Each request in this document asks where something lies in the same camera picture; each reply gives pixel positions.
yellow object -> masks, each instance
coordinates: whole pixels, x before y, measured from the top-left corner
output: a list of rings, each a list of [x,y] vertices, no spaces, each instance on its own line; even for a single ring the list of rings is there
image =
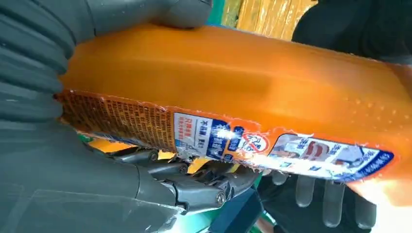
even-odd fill
[[[119,150],[124,150],[124,149],[132,147],[132,146],[127,145],[125,143],[110,142],[108,140],[99,139],[99,138],[96,138],[93,141],[89,142],[89,145],[91,145],[92,147],[97,148],[97,149],[99,149],[99,150],[101,150],[105,153],[116,152],[116,151],[119,151]],[[170,159],[173,156],[174,156],[174,153],[159,151],[159,158],[158,159]],[[188,173],[192,174],[192,173],[196,172],[201,166],[203,166],[203,164],[205,164],[209,160],[210,159],[207,159],[207,158],[196,159],[195,161],[193,161],[193,163],[190,164],[189,169],[188,169]]]
[[[58,99],[79,130],[182,156],[368,176],[368,190],[412,205],[403,195],[412,193],[411,77],[410,67],[250,33],[145,25],[80,45]],[[349,185],[373,200],[362,184]]]
[[[115,152],[132,147],[121,142],[109,142],[104,139],[94,139],[89,142],[89,145],[103,151],[104,153]]]
[[[316,3],[313,0],[244,0],[237,28],[291,40],[302,15]]]

metal screw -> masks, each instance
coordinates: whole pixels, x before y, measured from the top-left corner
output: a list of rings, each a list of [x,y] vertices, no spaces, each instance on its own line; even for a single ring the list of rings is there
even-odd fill
[[[188,168],[186,166],[183,166],[179,169],[180,174],[186,174],[188,172]]]
[[[156,151],[150,152],[150,156],[149,156],[149,160],[150,160],[150,161],[156,161],[157,158],[158,158],[158,154],[157,154]]]
[[[222,206],[222,205],[224,204],[225,199],[226,199],[226,198],[224,197],[224,194],[223,194],[223,193],[218,193],[217,196],[216,196],[216,203],[217,203],[219,206]]]

black sleeve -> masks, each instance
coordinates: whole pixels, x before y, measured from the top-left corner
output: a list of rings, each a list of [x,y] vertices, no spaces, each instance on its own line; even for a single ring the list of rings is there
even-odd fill
[[[390,63],[412,64],[412,0],[324,0],[293,41]]]

blue label stripe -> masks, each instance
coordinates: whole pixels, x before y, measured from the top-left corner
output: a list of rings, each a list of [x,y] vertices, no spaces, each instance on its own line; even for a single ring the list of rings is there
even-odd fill
[[[226,147],[227,137],[225,133],[230,131],[230,126],[222,121],[213,119],[212,129],[209,137],[209,145],[206,155],[212,159],[221,160],[224,148]]]
[[[381,150],[374,159],[372,159],[365,167],[357,171],[355,174],[345,176],[344,178],[340,178],[338,180],[342,182],[360,180],[379,171],[391,162],[393,158],[393,153]]]
[[[240,140],[242,139],[244,128],[242,126],[236,126],[233,130],[235,133],[233,138],[229,142],[229,147],[227,150],[236,151],[239,147]]]

robotic hand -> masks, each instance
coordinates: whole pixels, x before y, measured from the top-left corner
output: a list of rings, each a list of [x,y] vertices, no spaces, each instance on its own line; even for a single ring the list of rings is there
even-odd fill
[[[119,163],[56,121],[58,75],[76,45],[148,21],[198,27],[210,9],[211,0],[0,1],[0,232],[156,232],[252,184],[248,169],[206,179],[181,174],[178,160],[142,164],[150,151]]]

